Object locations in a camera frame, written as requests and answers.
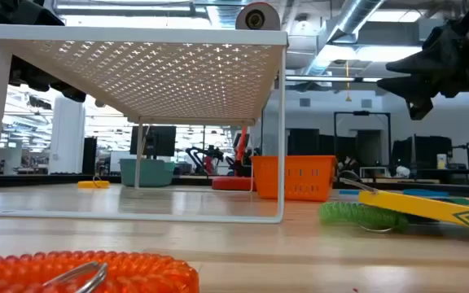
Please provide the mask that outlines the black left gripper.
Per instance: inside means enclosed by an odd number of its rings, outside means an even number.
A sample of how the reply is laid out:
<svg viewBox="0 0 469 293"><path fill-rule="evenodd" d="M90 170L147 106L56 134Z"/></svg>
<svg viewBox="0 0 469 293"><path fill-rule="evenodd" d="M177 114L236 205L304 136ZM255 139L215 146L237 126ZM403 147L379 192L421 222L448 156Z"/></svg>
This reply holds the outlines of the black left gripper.
<svg viewBox="0 0 469 293"><path fill-rule="evenodd" d="M30 89L41 92L46 92L52 88L74 102L85 102L86 93L62 81L55 82L53 76L23 60L13 60L11 62L9 84L15 86L27 85Z"/></svg>

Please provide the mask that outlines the yellow spiral coil keychain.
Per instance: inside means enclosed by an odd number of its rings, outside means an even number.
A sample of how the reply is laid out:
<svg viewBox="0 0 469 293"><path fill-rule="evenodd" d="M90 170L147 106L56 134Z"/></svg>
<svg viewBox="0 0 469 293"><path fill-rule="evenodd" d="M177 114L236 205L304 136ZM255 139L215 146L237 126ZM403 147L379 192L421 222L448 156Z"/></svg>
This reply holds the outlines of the yellow spiral coil keychain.
<svg viewBox="0 0 469 293"><path fill-rule="evenodd" d="M79 189L107 189L111 185L110 181L102 180L95 175L89 181L79 181L77 187Z"/></svg>

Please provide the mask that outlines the teal plastic basket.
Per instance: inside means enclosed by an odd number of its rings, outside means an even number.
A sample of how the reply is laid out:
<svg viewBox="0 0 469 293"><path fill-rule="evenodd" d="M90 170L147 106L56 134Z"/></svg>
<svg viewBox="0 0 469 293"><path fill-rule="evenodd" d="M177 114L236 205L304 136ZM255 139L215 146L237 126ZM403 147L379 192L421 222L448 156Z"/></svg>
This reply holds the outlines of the teal plastic basket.
<svg viewBox="0 0 469 293"><path fill-rule="evenodd" d="M121 183L134 187L136 159L120 159ZM171 184L175 163L142 159L139 166L140 187L164 187Z"/></svg>

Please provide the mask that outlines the orange plastic basket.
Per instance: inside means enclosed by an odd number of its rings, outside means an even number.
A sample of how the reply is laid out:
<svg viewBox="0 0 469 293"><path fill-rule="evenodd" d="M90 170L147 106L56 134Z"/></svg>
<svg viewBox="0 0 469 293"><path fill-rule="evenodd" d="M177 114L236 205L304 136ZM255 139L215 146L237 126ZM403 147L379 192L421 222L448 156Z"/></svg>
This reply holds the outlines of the orange plastic basket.
<svg viewBox="0 0 469 293"><path fill-rule="evenodd" d="M287 155L284 192L286 200L326 202L335 178L333 155ZM256 190L262 199L278 198L278 157L252 158Z"/></svg>

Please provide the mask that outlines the green spiral coil keychain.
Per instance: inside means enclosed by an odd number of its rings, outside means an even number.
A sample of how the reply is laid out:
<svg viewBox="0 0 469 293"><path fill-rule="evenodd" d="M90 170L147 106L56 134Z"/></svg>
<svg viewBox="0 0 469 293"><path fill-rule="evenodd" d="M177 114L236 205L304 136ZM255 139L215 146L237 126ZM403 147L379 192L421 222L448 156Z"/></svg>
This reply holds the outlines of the green spiral coil keychain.
<svg viewBox="0 0 469 293"><path fill-rule="evenodd" d="M403 231L409 225L409 221L403 213L361 203L322 203L318 215L323 224L348 222L376 233Z"/></svg>

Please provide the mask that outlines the orange spiral coil keychain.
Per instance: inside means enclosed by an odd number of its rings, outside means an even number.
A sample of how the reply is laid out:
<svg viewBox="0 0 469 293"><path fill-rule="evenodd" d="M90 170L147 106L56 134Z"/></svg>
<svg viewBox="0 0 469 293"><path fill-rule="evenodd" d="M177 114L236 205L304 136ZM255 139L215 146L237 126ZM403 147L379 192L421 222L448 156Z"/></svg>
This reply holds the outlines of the orange spiral coil keychain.
<svg viewBox="0 0 469 293"><path fill-rule="evenodd" d="M0 256L0 293L199 293L199 274L158 254L40 251Z"/></svg>

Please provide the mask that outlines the red desk lamp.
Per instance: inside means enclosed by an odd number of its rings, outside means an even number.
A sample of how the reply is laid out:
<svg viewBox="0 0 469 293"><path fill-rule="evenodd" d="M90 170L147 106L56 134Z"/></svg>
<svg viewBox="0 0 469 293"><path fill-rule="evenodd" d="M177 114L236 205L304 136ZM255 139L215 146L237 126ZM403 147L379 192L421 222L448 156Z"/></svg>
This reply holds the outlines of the red desk lamp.
<svg viewBox="0 0 469 293"><path fill-rule="evenodd" d="M278 12L266 2L253 2L246 5L238 14L235 21L237 30L270 30L279 31L281 21ZM232 159L227 157L232 176L213 178L214 190L253 191L255 187L252 163L245 164L250 159L252 152L247 151L250 143L248 127L244 126L237 133L234 142L234 154Z"/></svg>

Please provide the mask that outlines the black tall cabinet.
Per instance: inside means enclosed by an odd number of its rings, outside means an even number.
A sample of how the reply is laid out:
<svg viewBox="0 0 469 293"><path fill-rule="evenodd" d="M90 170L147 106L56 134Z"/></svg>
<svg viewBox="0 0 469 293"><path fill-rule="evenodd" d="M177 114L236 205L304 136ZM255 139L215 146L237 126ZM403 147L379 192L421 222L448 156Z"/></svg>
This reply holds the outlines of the black tall cabinet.
<svg viewBox="0 0 469 293"><path fill-rule="evenodd" d="M97 138L88 137L84 140L82 173L93 175L95 171L95 160L97 151Z"/></svg>

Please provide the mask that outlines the black equipment cabinet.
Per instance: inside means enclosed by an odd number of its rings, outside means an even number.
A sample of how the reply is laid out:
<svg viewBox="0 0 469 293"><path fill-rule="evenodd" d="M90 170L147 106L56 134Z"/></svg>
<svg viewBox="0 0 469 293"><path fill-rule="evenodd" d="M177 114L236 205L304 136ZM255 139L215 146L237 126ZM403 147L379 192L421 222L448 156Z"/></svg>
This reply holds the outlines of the black equipment cabinet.
<svg viewBox="0 0 469 293"><path fill-rule="evenodd" d="M450 138L414 135L393 143L392 159L394 163L405 167L437 169L437 156L452 152Z"/></svg>

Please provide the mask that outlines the white perforated metal shelf riser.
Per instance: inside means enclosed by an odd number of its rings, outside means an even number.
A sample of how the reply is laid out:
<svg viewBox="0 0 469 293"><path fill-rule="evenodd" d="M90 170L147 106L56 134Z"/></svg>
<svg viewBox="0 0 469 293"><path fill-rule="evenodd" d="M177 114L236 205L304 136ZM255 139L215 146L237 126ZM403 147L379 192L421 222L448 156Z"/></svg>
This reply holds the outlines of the white perforated metal shelf riser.
<svg viewBox="0 0 469 293"><path fill-rule="evenodd" d="M241 125L286 80L287 33L0 24L0 137L20 58L139 125Z"/></svg>

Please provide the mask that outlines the long ceiling strip light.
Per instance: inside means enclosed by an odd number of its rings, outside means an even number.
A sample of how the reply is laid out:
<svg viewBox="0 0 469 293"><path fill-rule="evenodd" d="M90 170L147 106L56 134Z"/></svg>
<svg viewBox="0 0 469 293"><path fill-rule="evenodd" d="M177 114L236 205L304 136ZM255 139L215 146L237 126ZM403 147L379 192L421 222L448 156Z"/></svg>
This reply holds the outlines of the long ceiling strip light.
<svg viewBox="0 0 469 293"><path fill-rule="evenodd" d="M312 81L312 82L357 82L375 83L382 78L377 77L337 77L337 76L297 76L288 75L286 81Z"/></svg>

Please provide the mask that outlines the black computer monitor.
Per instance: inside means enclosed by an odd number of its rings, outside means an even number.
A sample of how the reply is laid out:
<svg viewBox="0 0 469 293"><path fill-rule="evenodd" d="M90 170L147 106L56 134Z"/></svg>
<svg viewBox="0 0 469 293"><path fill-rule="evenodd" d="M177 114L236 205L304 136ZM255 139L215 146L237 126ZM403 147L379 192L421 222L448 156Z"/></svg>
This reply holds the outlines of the black computer monitor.
<svg viewBox="0 0 469 293"><path fill-rule="evenodd" d="M148 125L142 127L140 145L142 154L148 157L168 156L175 152L177 128L172 125Z"/></svg>

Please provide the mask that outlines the black metal gantry frame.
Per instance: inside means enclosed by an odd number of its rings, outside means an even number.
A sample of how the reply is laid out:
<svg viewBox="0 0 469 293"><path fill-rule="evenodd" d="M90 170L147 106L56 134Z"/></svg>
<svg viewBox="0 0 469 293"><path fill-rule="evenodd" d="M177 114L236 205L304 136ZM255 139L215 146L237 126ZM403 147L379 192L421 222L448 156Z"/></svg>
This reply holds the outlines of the black metal gantry frame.
<svg viewBox="0 0 469 293"><path fill-rule="evenodd" d="M388 160L387 160L387 166L389 166L392 163L392 118L391 114L388 112L370 112L370 111L352 111L352 112L333 112L333 132L334 132L334 141L333 141L333 147L334 147L334 152L335 155L338 154L338 125L339 121L337 120L338 115L352 115L352 116L385 116L387 119L387 134L388 134L388 149L387 149L387 155L388 155Z"/></svg>

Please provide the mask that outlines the silver ceiling air duct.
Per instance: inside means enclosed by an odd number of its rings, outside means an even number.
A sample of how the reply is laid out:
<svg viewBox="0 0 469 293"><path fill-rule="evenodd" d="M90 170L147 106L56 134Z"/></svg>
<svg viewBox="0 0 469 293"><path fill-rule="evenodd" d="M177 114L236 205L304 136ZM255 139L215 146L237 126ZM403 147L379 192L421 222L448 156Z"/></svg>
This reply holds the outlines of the silver ceiling air duct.
<svg viewBox="0 0 469 293"><path fill-rule="evenodd" d="M303 71L307 76L321 76L331 63L329 49L334 44L355 44L367 20L386 0L345 0L340 13L326 20L316 35L316 55Z"/></svg>

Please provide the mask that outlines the black aluminium table frame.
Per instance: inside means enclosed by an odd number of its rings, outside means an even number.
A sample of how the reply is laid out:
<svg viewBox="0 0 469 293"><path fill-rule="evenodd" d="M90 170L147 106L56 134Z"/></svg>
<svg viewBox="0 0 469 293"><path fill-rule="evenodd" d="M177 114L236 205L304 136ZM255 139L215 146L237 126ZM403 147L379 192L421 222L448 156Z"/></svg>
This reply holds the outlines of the black aluminium table frame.
<svg viewBox="0 0 469 293"><path fill-rule="evenodd" d="M90 179L91 176L88 175L0 175L0 187L77 184L79 181ZM172 180L172 184L177 186L210 186L212 181L212 179L207 179L205 177L175 177ZM431 190L435 192L445 192L453 196L469 197L469 186L464 185L426 184L420 181L376 181L368 183L368 186L381 190Z"/></svg>

